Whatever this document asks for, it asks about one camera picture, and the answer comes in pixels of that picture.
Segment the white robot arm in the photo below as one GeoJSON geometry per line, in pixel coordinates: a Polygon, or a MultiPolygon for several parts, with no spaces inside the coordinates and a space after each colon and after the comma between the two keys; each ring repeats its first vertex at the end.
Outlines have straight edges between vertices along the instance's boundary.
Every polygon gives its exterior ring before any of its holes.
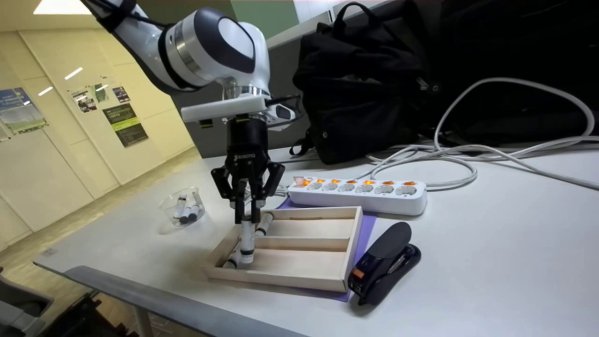
{"type": "Polygon", "coordinates": [[[236,222],[259,222],[283,166],[268,155],[268,127],[278,123],[265,33],[218,9],[201,7],[175,24],[152,20],[137,0],[81,0],[165,93],[199,91],[214,82],[223,99],[188,106],[184,118],[225,118],[227,161],[212,176],[236,222]]]}

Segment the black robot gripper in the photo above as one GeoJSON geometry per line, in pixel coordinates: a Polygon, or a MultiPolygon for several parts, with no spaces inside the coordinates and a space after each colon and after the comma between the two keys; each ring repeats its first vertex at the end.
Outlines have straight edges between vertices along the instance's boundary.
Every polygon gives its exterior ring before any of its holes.
{"type": "Polygon", "coordinates": [[[261,200],[272,196],[285,172],[268,155],[268,125],[261,118],[242,114],[227,123],[227,159],[212,170],[223,198],[235,202],[235,221],[244,221],[246,181],[251,185],[251,222],[261,222],[261,200]]]}

